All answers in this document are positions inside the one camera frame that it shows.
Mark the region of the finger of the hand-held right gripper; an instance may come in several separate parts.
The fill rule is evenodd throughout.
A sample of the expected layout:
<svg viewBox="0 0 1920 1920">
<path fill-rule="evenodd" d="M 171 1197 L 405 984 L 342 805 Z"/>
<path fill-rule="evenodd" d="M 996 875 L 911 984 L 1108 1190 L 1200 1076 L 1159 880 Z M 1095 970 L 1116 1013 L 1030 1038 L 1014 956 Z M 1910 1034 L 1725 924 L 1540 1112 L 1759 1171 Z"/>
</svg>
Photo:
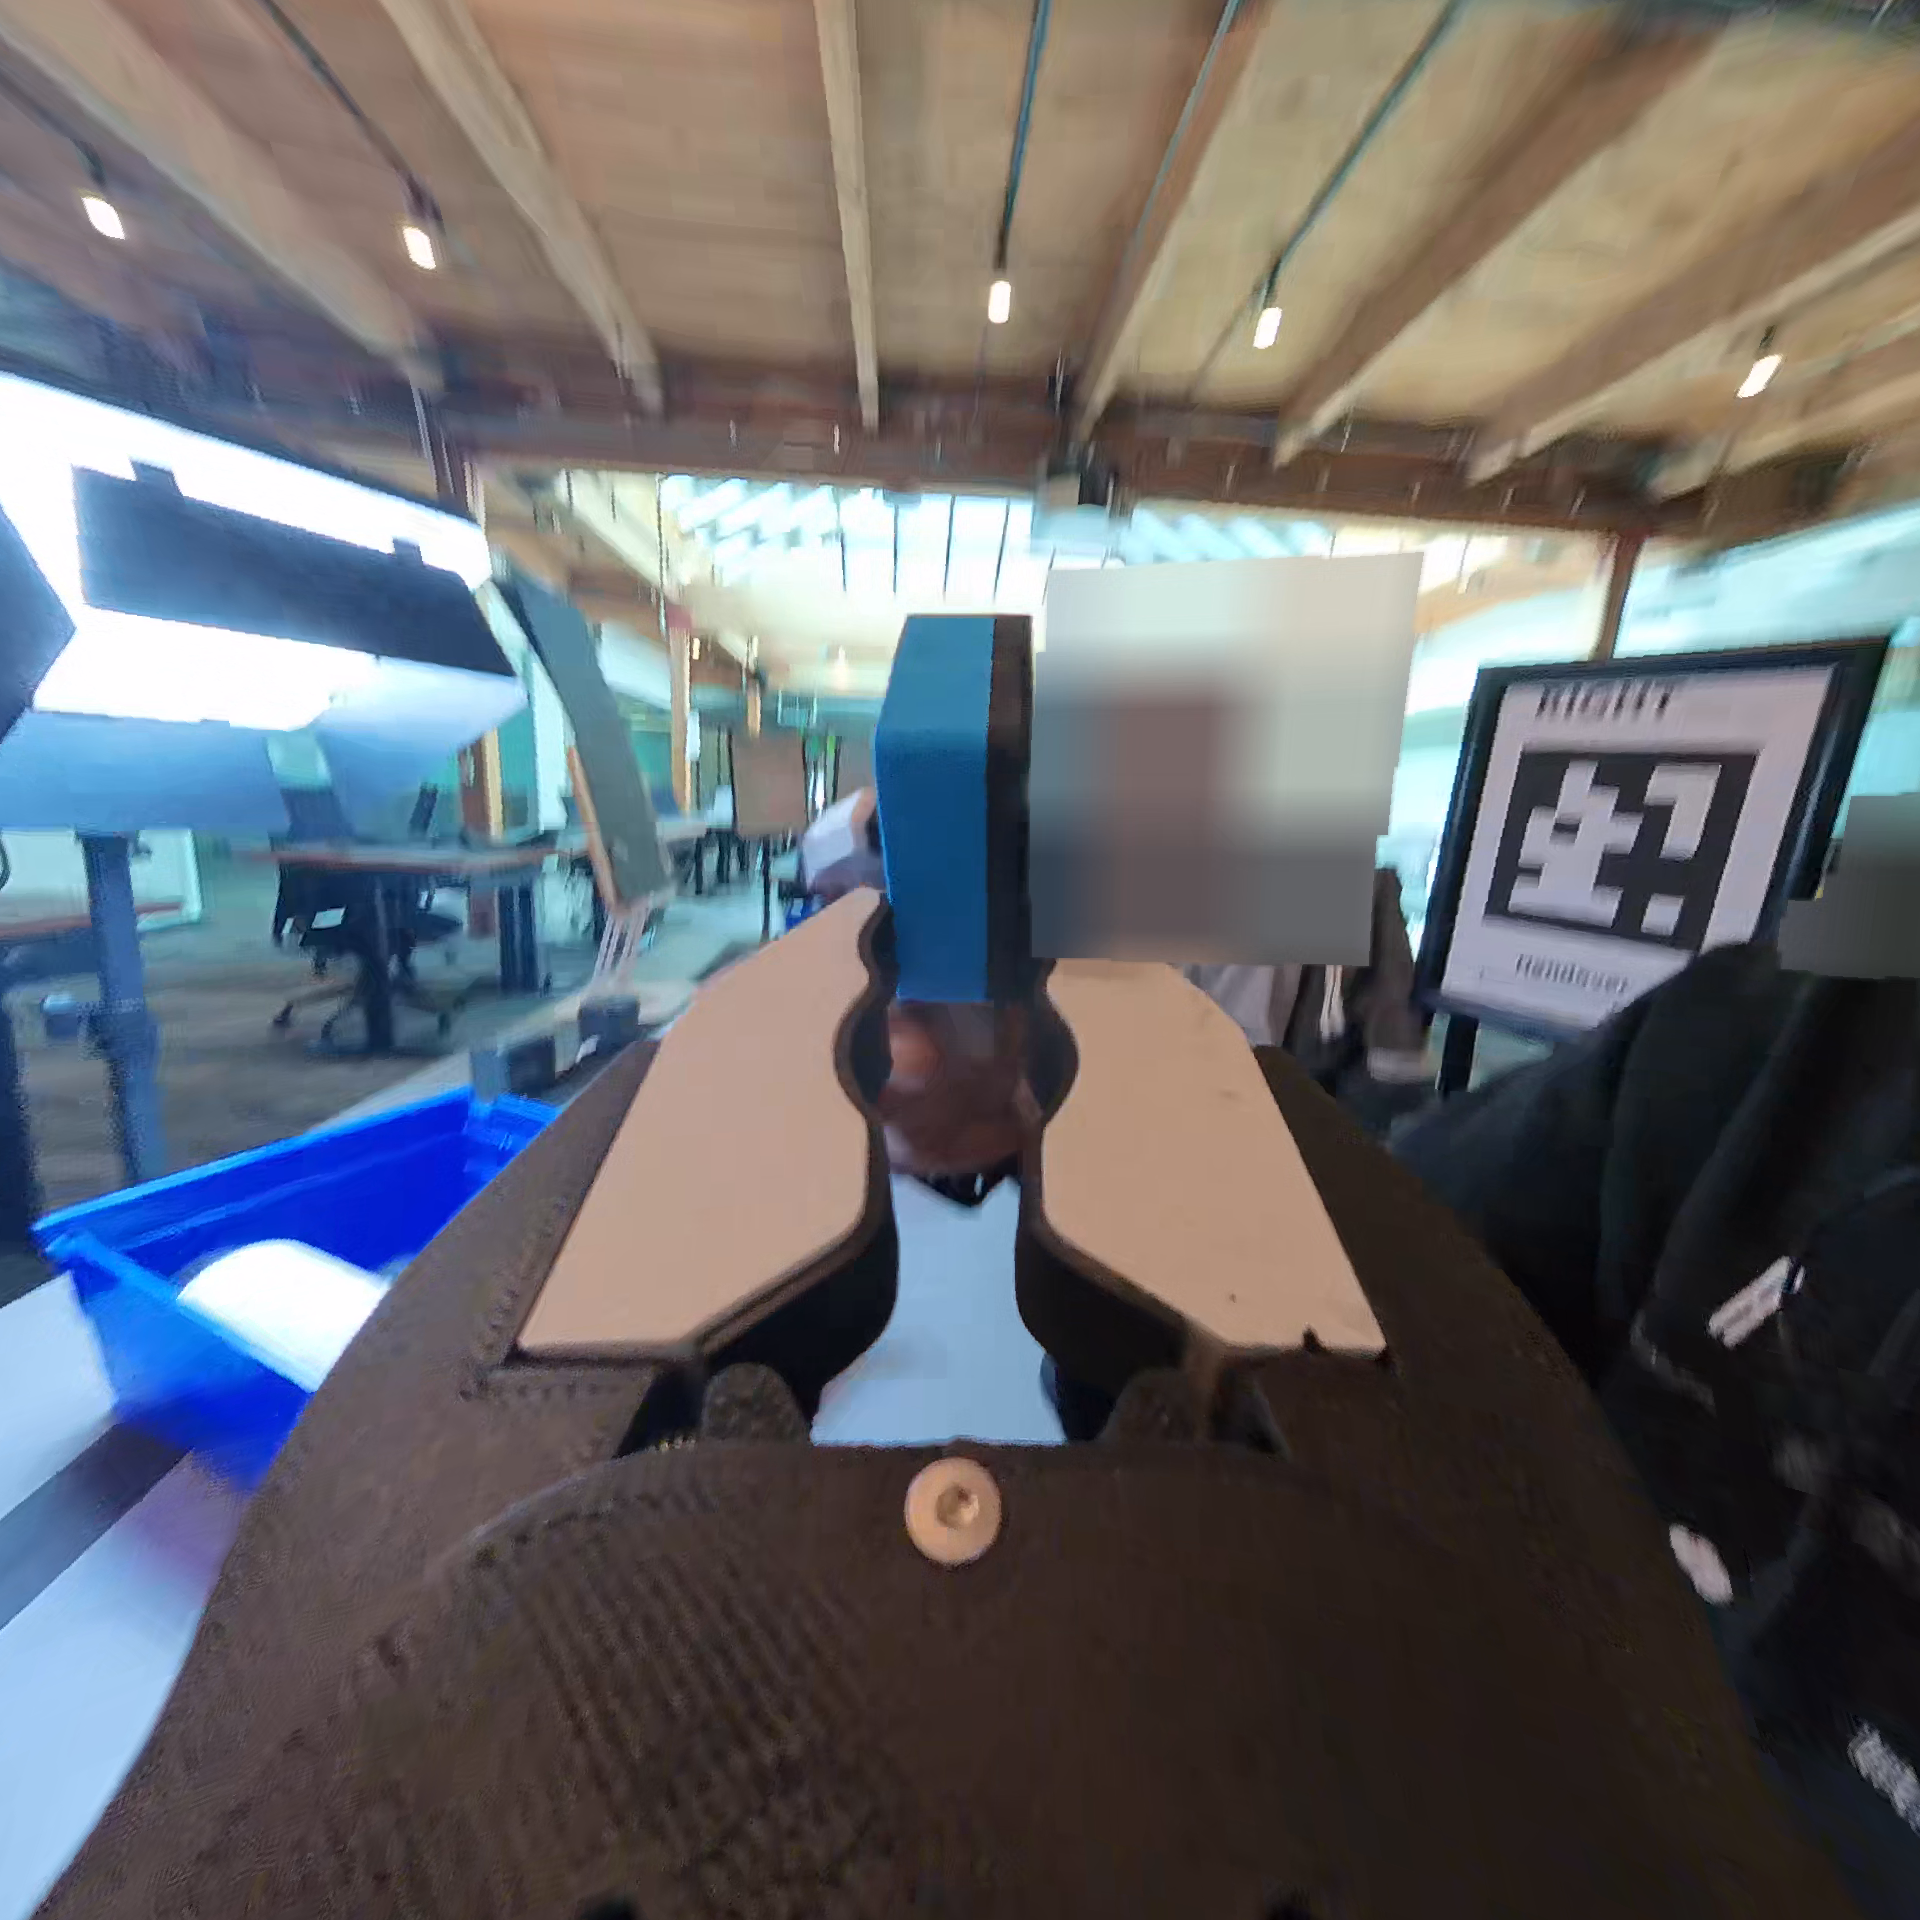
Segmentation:
<svg viewBox="0 0 1920 1920">
<path fill-rule="evenodd" d="M 872 783 L 856 787 L 825 807 L 800 838 L 800 887 L 807 901 L 830 906 L 852 892 L 885 893 L 879 815 Z"/>
</svg>

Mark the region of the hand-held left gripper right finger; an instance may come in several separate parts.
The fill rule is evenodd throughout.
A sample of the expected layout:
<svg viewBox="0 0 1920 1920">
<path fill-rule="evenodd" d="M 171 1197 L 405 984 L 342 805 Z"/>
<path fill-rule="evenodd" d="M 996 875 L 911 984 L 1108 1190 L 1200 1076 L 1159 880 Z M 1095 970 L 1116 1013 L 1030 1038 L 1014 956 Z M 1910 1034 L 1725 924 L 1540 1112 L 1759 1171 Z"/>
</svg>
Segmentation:
<svg viewBox="0 0 1920 1920">
<path fill-rule="evenodd" d="M 1059 962 L 1027 1029 L 1017 1308 L 1071 1443 L 1128 1391 L 1278 1443 L 1388 1388 L 1388 1338 L 1236 1023 L 1166 964 Z"/>
</svg>

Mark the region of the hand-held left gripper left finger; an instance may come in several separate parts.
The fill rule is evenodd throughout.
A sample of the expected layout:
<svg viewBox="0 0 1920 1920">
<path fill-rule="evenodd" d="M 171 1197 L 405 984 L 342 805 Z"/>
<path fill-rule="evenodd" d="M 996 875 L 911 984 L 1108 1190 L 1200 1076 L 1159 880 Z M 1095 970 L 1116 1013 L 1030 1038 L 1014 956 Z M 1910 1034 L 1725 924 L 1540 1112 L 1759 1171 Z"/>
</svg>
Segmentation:
<svg viewBox="0 0 1920 1920">
<path fill-rule="evenodd" d="M 654 1047 L 516 1330 L 527 1386 L 696 1413 L 758 1370 L 801 1427 L 887 1328 L 893 924 L 854 887 L 712 972 Z"/>
</svg>

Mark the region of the blue black eraser block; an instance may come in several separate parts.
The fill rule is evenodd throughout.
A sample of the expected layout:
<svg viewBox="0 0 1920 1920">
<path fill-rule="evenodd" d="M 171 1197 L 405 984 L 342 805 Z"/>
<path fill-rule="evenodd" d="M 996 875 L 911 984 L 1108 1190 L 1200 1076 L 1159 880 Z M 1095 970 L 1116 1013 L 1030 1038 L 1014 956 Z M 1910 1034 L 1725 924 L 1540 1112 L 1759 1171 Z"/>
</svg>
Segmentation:
<svg viewBox="0 0 1920 1920">
<path fill-rule="evenodd" d="M 1036 972 L 1027 893 L 1028 614 L 911 614 L 872 735 L 903 1000 L 1013 1005 Z"/>
</svg>

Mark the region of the white bottle black cap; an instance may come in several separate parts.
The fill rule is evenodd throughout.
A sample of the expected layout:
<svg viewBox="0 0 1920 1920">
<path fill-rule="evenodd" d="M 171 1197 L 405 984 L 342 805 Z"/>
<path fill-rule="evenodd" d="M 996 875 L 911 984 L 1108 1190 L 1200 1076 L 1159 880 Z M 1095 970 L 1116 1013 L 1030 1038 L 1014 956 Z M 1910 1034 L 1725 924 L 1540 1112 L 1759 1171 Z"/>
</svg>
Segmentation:
<svg viewBox="0 0 1920 1920">
<path fill-rule="evenodd" d="M 259 1239 L 198 1263 L 179 1306 L 240 1354 L 312 1394 L 344 1356 L 393 1278 L 299 1239 Z"/>
</svg>

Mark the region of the blue plastic bin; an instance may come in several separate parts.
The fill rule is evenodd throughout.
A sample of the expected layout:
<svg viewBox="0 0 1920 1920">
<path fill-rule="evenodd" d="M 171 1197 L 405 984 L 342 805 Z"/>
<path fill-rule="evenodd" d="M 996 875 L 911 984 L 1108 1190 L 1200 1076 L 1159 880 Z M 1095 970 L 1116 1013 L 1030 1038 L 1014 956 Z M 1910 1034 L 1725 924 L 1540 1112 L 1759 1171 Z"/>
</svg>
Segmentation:
<svg viewBox="0 0 1920 1920">
<path fill-rule="evenodd" d="M 184 1312 L 184 1278 L 291 1239 L 396 1284 L 555 1116 L 457 1087 L 48 1213 L 35 1236 L 79 1298 L 117 1419 L 254 1488 L 312 1394 Z"/>
</svg>

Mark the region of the white flip chart board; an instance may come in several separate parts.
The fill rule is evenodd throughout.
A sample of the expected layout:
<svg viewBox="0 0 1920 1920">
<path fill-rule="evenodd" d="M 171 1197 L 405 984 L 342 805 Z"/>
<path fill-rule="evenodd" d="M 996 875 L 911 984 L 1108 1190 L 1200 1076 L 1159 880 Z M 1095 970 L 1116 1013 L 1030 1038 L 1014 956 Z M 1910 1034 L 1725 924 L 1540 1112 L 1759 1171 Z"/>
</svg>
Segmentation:
<svg viewBox="0 0 1920 1920">
<path fill-rule="evenodd" d="M 780 842 L 809 826 L 804 734 L 774 728 L 732 735 L 733 831 L 743 842 Z"/>
</svg>

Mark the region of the person's upper body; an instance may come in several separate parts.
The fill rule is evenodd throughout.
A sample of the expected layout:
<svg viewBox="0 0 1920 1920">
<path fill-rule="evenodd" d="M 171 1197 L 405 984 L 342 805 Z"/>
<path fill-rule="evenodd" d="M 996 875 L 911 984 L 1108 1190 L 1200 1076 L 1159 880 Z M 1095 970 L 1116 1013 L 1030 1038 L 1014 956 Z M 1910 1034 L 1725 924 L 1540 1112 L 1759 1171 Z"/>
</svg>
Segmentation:
<svg viewBox="0 0 1920 1920">
<path fill-rule="evenodd" d="M 1375 871 L 1361 964 L 1189 964 L 1183 976 L 1249 1045 L 1284 1052 L 1372 1132 L 1390 1132 L 1432 1100 L 1400 877 L 1391 869 Z"/>
</svg>

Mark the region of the black panel on white stand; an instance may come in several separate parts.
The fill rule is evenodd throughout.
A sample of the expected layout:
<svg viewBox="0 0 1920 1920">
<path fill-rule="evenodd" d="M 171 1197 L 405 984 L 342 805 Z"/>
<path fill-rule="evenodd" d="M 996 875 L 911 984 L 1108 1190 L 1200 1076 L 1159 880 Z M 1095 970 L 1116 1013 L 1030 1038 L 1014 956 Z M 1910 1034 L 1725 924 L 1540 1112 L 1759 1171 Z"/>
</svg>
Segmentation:
<svg viewBox="0 0 1920 1920">
<path fill-rule="evenodd" d="M 633 972 L 654 912 L 671 895 L 652 790 L 606 679 L 587 616 L 532 576 L 510 570 L 496 587 L 559 696 L 568 725 L 568 780 L 604 907 L 595 978 L 614 990 Z"/>
</svg>

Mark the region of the wooden top desk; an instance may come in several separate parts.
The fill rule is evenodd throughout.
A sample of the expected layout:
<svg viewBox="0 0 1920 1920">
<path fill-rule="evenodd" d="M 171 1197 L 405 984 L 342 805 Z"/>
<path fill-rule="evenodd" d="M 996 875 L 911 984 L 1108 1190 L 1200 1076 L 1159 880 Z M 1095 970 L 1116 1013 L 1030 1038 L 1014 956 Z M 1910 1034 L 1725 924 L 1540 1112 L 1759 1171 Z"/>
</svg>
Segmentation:
<svg viewBox="0 0 1920 1920">
<path fill-rule="evenodd" d="M 537 885 L 558 858 L 559 848 L 547 836 L 505 848 L 331 844 L 292 850 L 292 859 L 301 863 L 411 874 L 437 883 L 439 892 L 493 895 L 496 984 L 512 998 L 551 991 L 548 964 L 537 940 Z"/>
</svg>

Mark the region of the black office chair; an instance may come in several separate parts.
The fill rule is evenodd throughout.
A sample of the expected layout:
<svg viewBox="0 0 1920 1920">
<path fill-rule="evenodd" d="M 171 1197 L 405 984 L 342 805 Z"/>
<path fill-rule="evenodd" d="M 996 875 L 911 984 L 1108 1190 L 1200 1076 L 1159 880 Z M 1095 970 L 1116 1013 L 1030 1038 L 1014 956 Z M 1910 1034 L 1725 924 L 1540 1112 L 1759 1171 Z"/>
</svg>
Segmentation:
<svg viewBox="0 0 1920 1920">
<path fill-rule="evenodd" d="M 399 1045 L 398 1013 L 421 1014 L 445 1043 L 469 998 L 449 981 L 422 982 L 417 954 L 447 949 L 463 931 L 439 912 L 439 885 L 411 874 L 374 874 L 301 863 L 296 848 L 320 848 L 350 838 L 342 805 L 329 787 L 284 787 L 287 831 L 271 838 L 276 850 L 276 898 L 271 944 L 299 949 L 312 978 L 329 978 L 347 967 L 350 981 L 310 988 L 291 997 L 271 1016 L 279 1030 L 292 1029 L 299 1013 L 321 1011 L 310 1043 L 318 1054 L 422 1059 L 429 1047 Z"/>
</svg>

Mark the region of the black framed marker sign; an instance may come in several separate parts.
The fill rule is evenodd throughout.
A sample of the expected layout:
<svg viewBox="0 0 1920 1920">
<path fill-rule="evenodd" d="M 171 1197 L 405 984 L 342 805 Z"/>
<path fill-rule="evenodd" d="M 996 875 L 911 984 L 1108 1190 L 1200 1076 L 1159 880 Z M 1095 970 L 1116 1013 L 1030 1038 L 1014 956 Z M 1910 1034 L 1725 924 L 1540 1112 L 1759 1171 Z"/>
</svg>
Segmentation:
<svg viewBox="0 0 1920 1920">
<path fill-rule="evenodd" d="M 1435 1087 L 1480 1034 L 1567 1043 L 1808 898 L 1888 634 L 1485 664 L 1464 710 L 1414 984 Z"/>
</svg>

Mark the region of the studio softbox light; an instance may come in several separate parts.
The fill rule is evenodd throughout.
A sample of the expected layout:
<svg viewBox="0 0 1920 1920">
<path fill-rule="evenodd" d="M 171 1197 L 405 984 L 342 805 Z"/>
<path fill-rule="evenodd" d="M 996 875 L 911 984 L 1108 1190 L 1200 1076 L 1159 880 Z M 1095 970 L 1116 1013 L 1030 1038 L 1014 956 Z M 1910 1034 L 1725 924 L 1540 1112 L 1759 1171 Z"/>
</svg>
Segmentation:
<svg viewBox="0 0 1920 1920">
<path fill-rule="evenodd" d="M 79 848 L 123 1168 L 161 1168 L 133 858 L 292 829 L 285 746 L 350 828 L 526 707 L 457 512 L 4 375 L 4 831 Z"/>
</svg>

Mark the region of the black-sleeved operator arm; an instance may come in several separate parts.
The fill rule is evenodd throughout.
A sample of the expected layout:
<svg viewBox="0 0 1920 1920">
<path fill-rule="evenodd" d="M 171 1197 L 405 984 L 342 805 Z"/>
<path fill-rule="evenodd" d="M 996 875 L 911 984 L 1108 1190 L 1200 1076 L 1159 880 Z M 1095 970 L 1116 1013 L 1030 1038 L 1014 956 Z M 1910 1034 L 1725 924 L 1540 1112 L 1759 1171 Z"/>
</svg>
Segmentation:
<svg viewBox="0 0 1920 1920">
<path fill-rule="evenodd" d="M 1663 1222 L 1604 1405 L 1773 1782 L 1916 1916 L 1916 984 L 1783 976 Z"/>
</svg>

